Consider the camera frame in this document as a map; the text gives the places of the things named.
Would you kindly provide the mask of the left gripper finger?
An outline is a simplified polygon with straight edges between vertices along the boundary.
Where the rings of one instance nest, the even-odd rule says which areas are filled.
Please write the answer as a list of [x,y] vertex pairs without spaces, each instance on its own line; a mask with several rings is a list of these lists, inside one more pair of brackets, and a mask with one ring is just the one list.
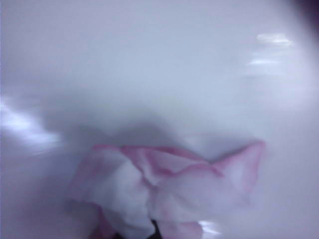
[[155,220],[152,220],[152,224],[155,228],[155,232],[150,236],[150,238],[162,238],[157,222]]

